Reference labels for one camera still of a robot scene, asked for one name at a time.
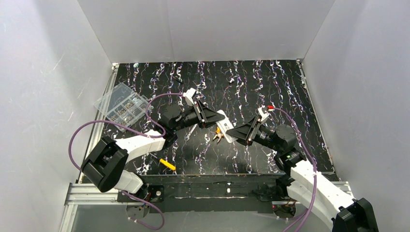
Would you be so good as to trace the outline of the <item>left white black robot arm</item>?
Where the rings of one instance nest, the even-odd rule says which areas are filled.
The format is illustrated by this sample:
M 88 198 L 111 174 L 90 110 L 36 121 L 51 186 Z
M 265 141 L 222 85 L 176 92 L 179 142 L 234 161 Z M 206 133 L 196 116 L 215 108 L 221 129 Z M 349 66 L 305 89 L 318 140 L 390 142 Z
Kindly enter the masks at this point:
M 208 128 L 225 119 L 225 115 L 195 101 L 182 110 L 177 104 L 167 106 L 160 112 L 159 126 L 144 135 L 113 140 L 103 137 L 80 166 L 82 173 L 99 189 L 124 190 L 135 194 L 144 181 L 135 173 L 126 171 L 128 162 L 145 154 L 170 147 L 177 139 L 177 131 L 197 125 Z

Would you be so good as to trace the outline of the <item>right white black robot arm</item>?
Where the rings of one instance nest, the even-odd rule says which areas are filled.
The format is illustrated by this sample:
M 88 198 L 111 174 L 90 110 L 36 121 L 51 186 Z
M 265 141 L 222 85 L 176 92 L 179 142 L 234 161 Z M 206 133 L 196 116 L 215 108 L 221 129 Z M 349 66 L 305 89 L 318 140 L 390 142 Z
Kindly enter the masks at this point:
M 276 165 L 285 175 L 276 180 L 280 193 L 306 208 L 303 220 L 315 214 L 333 232 L 377 232 L 378 226 L 371 203 L 356 199 L 338 188 L 296 148 L 297 137 L 289 125 L 279 125 L 274 131 L 262 124 L 261 117 L 234 128 L 229 122 L 217 123 L 226 139 L 242 145 L 259 143 L 276 151 Z

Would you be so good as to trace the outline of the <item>white remote control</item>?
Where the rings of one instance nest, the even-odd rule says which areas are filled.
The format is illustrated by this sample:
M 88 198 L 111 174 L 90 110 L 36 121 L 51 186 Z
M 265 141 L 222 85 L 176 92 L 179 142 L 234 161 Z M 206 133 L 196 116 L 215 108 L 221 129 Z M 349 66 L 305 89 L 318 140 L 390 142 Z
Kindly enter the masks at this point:
M 237 140 L 237 138 L 227 134 L 228 130 L 234 128 L 232 123 L 230 122 L 230 120 L 228 119 L 228 117 L 226 116 L 226 114 L 224 113 L 223 110 L 218 110 L 217 113 L 224 116 L 223 119 L 216 122 L 217 127 L 219 127 L 221 129 L 221 131 L 224 135 L 224 139 L 230 144 L 235 142 Z

